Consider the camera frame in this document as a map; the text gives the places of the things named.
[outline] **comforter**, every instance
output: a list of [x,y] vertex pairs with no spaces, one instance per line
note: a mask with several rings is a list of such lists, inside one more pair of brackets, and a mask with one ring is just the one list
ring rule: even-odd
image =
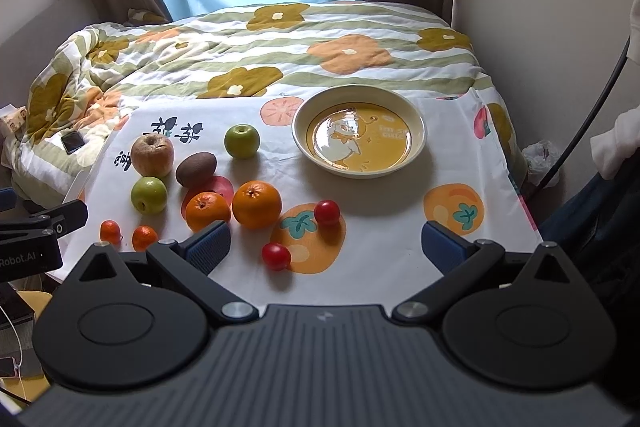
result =
[[[171,24],[88,26],[34,81],[26,124],[5,141],[2,162],[18,190],[54,206],[110,132],[145,102],[295,95],[342,84],[435,98],[478,90],[513,177],[524,178],[508,112],[469,38],[426,10],[370,2],[235,7]],[[68,155],[61,137],[72,129],[86,144]]]

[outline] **kiwi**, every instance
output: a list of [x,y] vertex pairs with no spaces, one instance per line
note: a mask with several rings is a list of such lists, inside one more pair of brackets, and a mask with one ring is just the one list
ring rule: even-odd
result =
[[176,181],[186,188],[194,188],[202,185],[216,171],[218,160],[210,152],[196,152],[175,169]]

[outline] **smartphone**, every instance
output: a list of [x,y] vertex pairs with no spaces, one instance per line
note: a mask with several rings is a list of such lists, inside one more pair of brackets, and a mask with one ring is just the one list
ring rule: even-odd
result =
[[61,138],[67,154],[73,154],[84,145],[84,138],[78,131],[71,131]]
[[0,378],[16,378],[18,373],[16,373],[16,367],[14,357],[2,357],[0,359]]

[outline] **flower pattern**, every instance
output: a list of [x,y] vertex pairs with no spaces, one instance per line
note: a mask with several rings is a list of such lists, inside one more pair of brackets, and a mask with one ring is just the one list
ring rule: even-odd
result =
[[169,21],[164,17],[156,15],[153,12],[149,12],[148,10],[133,10],[129,9],[129,13],[127,15],[128,20],[126,25],[131,26],[142,26],[145,24],[167,24]]
[[386,66],[393,61],[391,54],[381,48],[376,39],[359,34],[317,42],[306,52],[322,58],[320,67],[336,74],[351,74],[363,68]]
[[118,60],[118,56],[122,50],[129,47],[128,39],[113,39],[109,41],[99,41],[87,55],[91,64],[111,64]]
[[478,217],[478,207],[474,204],[469,206],[466,203],[460,203],[458,208],[460,210],[457,210],[452,214],[453,219],[462,223],[462,230],[465,232],[467,230],[471,230],[474,225],[474,219]]
[[239,96],[242,94],[243,86],[229,86],[229,89],[226,90],[227,94],[231,96]]
[[164,30],[163,32],[147,32],[144,35],[139,36],[136,39],[138,44],[142,44],[144,42],[158,42],[162,39],[171,39],[173,37],[177,37],[180,34],[180,30],[178,28],[169,28],[168,30]]
[[105,124],[116,118],[119,114],[120,92],[110,90],[103,93],[98,87],[91,87],[86,93],[85,110],[79,120],[74,124],[74,129],[82,127],[94,127]]
[[416,43],[428,52],[442,52],[452,48],[473,51],[469,37],[451,28],[429,28],[419,31],[418,35],[422,38]]
[[302,12],[309,8],[308,4],[273,4],[271,6],[263,6],[254,12],[252,18],[246,28],[250,31],[258,31],[266,28],[277,28],[285,30],[305,20]]
[[225,98],[227,96],[260,96],[264,89],[282,78],[278,68],[264,66],[247,70],[234,68],[228,73],[214,76],[206,92],[197,98]]
[[63,96],[68,77],[63,73],[51,75],[43,86],[31,86],[27,116],[27,134],[35,143],[45,136],[52,136],[50,129],[55,128],[58,120],[71,117],[74,111],[74,100]]
[[313,217],[312,210],[303,210],[295,217],[285,217],[280,222],[280,228],[288,229],[293,239],[302,239],[306,232],[315,232],[318,229]]
[[491,113],[491,120],[494,121],[495,131],[498,133],[498,140],[504,152],[505,158],[511,160],[511,145],[509,144],[513,136],[513,128],[507,116],[507,112],[499,103],[491,102],[486,105]]

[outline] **white fabric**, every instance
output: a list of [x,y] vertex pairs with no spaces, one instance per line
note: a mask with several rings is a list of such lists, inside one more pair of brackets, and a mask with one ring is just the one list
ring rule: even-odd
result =
[[640,64],[640,0],[634,0],[631,7],[631,44],[626,56]]
[[636,107],[617,117],[613,129],[591,138],[591,157],[603,179],[610,180],[639,146],[640,107]]
[[[300,89],[308,98],[319,88]],[[271,227],[242,229],[235,220],[230,253],[210,274],[213,280],[256,305],[268,303],[346,305],[380,303],[387,311],[433,283],[440,272],[422,252],[420,232],[426,218],[425,194],[443,184],[460,183],[473,188],[484,206],[479,228],[465,236],[485,237],[511,251],[533,251],[540,242],[516,194],[493,123],[488,134],[474,132],[474,118],[482,109],[479,93],[471,89],[457,100],[439,100],[422,91],[402,91],[420,110],[427,128],[427,146],[414,162],[390,176],[353,180],[335,176],[306,160],[298,151],[290,126],[269,126],[260,118],[267,97],[190,100],[180,104],[155,102],[136,110],[122,130],[112,134],[98,159],[85,190],[89,208],[87,224],[68,236],[64,266],[54,273],[64,279],[87,247],[98,238],[100,223],[116,220],[122,229],[122,251],[130,250],[135,227],[148,224],[161,238],[183,241],[190,235],[180,215],[185,196],[170,175],[169,200],[163,214],[141,216],[133,209],[129,191],[139,174],[114,165],[114,158],[130,150],[150,125],[177,117],[171,140],[177,166],[187,156],[209,151],[218,158],[216,175],[228,178],[237,190],[253,179],[273,184],[282,196],[283,212],[303,203],[335,200],[346,222],[346,238],[335,262],[325,271],[304,275],[288,270],[272,272],[260,259],[261,247],[270,240]],[[184,144],[177,129],[202,123],[198,140]],[[249,123],[261,136],[257,158],[232,160],[223,137],[233,124]]]

